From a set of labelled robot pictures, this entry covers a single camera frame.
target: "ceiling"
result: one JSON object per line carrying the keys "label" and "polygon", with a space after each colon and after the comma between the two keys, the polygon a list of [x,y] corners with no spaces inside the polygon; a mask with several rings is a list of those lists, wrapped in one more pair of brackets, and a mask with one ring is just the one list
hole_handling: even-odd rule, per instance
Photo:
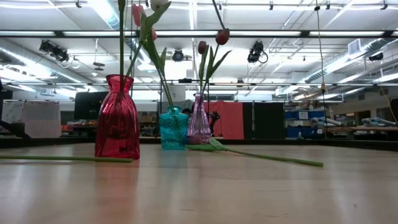
{"label": "ceiling", "polygon": [[[389,7],[383,7],[383,1],[370,0],[331,0],[318,1],[323,6],[319,11],[321,30],[395,30],[398,28],[398,0],[388,0]],[[331,9],[326,10],[326,3]],[[221,0],[221,16],[225,26],[231,30],[317,30],[317,14],[313,9],[315,0],[273,0],[273,10],[269,10],[270,2],[263,0]],[[80,1],[82,8],[75,6],[74,0],[14,0],[0,1],[0,30],[110,30],[110,27],[94,10],[87,1]],[[127,14],[126,27],[136,29],[131,24],[131,13]],[[172,7],[164,14],[161,20],[155,25],[157,30],[218,30],[220,23],[216,12],[209,0],[178,0],[173,1]],[[46,39],[53,44],[59,45],[68,50],[71,56],[77,58],[81,64],[78,68],[68,67],[68,73],[74,79],[81,82],[104,82],[105,76],[119,72],[119,40],[98,39],[96,50],[96,39]],[[185,55],[195,57],[198,62],[199,55],[193,50],[199,41],[205,40],[208,44],[216,46],[213,38],[196,38],[192,41],[186,38],[159,38],[155,44],[158,50],[168,48],[170,55],[175,49],[182,49]],[[248,64],[247,57],[249,49],[255,41],[261,40],[269,55],[266,64]],[[355,39],[322,39],[323,61],[327,62],[347,51],[347,45]],[[8,43],[14,44],[23,50],[36,54],[39,59],[44,58],[40,63],[48,62],[51,69],[59,67],[56,61],[39,51],[40,38],[7,38],[0,42],[0,47],[6,47]],[[129,66],[130,48],[125,45],[125,70]],[[212,79],[213,82],[236,82],[238,78],[245,82],[264,83],[297,83],[306,77],[309,72],[321,68],[320,44],[318,39],[280,39],[280,38],[232,38],[229,42],[220,47],[220,53],[232,50],[232,53],[217,70]],[[338,83],[340,80],[386,63],[396,58],[396,44],[390,44],[381,49],[384,54],[383,61],[366,62],[357,59],[340,69],[327,75],[325,81]],[[104,71],[96,72],[93,76],[95,66],[93,62],[101,62],[106,66]],[[192,60],[174,63],[167,61],[167,79],[174,80],[188,77],[195,78]],[[148,72],[135,68],[134,76],[137,82],[159,81],[155,72]],[[370,79],[369,75],[363,75],[352,82],[363,83]],[[251,93],[258,90],[275,90],[277,86],[259,86]],[[145,86],[136,86],[137,90],[146,90]],[[236,89],[235,86],[225,89]],[[318,91],[317,87],[300,88],[294,91],[299,95],[303,92]]]}

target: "wall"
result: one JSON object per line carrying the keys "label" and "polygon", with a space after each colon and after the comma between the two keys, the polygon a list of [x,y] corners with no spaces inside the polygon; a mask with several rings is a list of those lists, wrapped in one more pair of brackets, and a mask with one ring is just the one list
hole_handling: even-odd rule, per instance
{"label": "wall", "polygon": [[[397,88],[389,88],[389,94],[387,95],[387,98],[391,98],[392,100],[398,98]],[[377,116],[377,109],[386,107],[388,107],[386,98],[380,95],[378,92],[365,93],[365,100],[358,100],[358,94],[355,94],[353,97],[346,99],[345,103],[332,106],[334,114],[345,114],[370,110],[372,117]]]}

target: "person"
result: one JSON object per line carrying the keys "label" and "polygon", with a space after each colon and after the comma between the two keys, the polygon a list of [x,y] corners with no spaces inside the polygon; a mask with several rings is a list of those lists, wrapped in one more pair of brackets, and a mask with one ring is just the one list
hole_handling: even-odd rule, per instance
{"label": "person", "polygon": [[188,116],[191,116],[191,110],[188,109],[188,108],[185,108],[184,110],[182,110],[182,113],[183,113],[183,114],[186,114],[186,115],[188,115]]}

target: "vase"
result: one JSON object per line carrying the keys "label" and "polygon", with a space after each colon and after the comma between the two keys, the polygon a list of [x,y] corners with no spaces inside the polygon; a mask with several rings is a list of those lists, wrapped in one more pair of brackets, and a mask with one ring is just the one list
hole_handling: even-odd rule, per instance
{"label": "vase", "polygon": [[139,159],[139,124],[137,109],[129,96],[134,79],[123,76],[124,88],[120,91],[120,75],[108,75],[109,93],[99,111],[96,157]]}
{"label": "vase", "polygon": [[180,112],[181,107],[169,106],[168,113],[159,119],[162,149],[185,150],[189,116]]}
{"label": "vase", "polygon": [[188,127],[188,137],[195,136],[200,138],[202,143],[209,143],[211,138],[211,131],[209,120],[206,115],[205,104],[203,96],[195,95],[195,105],[193,107],[192,119]]}

